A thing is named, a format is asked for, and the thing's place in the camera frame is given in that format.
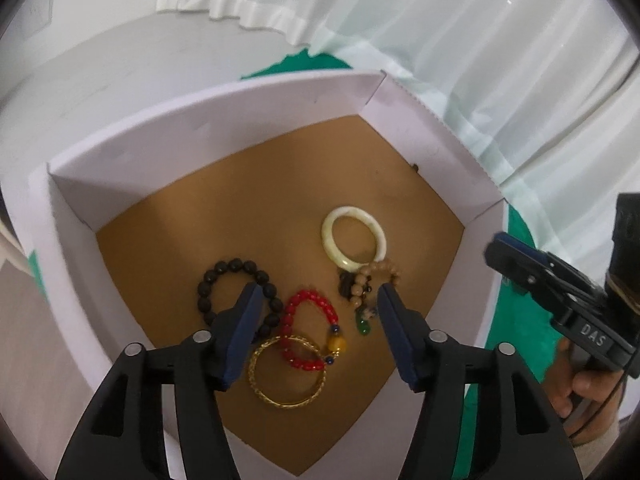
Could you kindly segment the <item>person right hand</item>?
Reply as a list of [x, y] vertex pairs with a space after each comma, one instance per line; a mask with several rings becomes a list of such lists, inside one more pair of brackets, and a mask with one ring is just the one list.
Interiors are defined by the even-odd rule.
[[541, 387], [548, 396], [555, 413], [567, 418], [574, 411], [574, 394], [588, 399], [588, 410], [578, 418], [565, 432], [570, 436], [572, 445], [587, 444], [602, 437], [618, 419], [618, 409], [623, 397], [623, 389], [616, 385], [621, 372], [604, 370], [582, 370], [575, 372], [570, 362], [573, 344], [561, 338], [556, 346], [555, 357], [548, 367]]

